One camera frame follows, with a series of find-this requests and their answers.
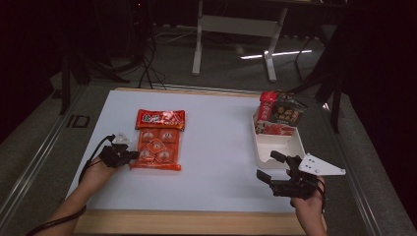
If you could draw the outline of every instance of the snack bag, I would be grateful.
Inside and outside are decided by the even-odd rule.
[[[139,157],[131,168],[181,170],[178,164],[181,132],[185,128],[185,111],[138,111],[136,127],[140,130]]]
[[[264,91],[254,115],[255,131],[264,135],[292,136],[307,105],[292,98],[291,93]]]

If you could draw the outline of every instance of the white table surface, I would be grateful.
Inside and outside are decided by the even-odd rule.
[[[104,137],[123,132],[133,140],[131,148],[136,147],[139,109],[185,110],[179,157],[182,170],[125,166],[90,199],[88,209],[294,212],[288,198],[274,197],[268,185],[256,177],[259,167],[251,119],[258,105],[258,97],[113,90],[69,193],[77,187],[84,163]],[[288,179],[284,170],[264,171],[272,179]]]

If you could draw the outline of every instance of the white tray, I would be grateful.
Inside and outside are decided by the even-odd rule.
[[[257,135],[254,122],[252,122],[252,132],[257,151],[257,163],[261,168],[289,169],[286,163],[281,163],[270,157],[272,150],[279,151],[284,155],[299,155],[301,158],[306,154],[297,128],[292,136]]]

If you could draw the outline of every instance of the desk leg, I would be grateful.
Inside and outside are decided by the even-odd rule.
[[[203,34],[203,0],[199,1],[199,18],[197,19],[197,45],[194,53],[193,76],[200,74],[200,65],[202,64],[202,34]]]
[[[275,32],[273,33],[272,39],[270,40],[269,49],[265,52],[264,58],[267,63],[267,71],[268,71],[268,77],[269,81],[272,83],[276,82],[276,74],[275,74],[275,68],[273,67],[273,61],[272,61],[272,54],[275,50],[276,44],[278,43],[279,35],[282,30],[282,26],[284,25],[284,20],[286,13],[288,11],[288,8],[284,8],[281,11],[281,15],[279,16],[279,21],[276,23]]]

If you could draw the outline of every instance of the wooden table edge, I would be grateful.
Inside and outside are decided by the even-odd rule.
[[[304,235],[295,213],[87,210],[76,233]]]
[[[116,88],[115,90],[177,93],[177,94],[196,94],[196,95],[221,95],[221,96],[236,96],[236,97],[260,97],[261,95],[261,93],[243,93],[239,91],[210,91],[210,90],[190,90],[190,89]]]

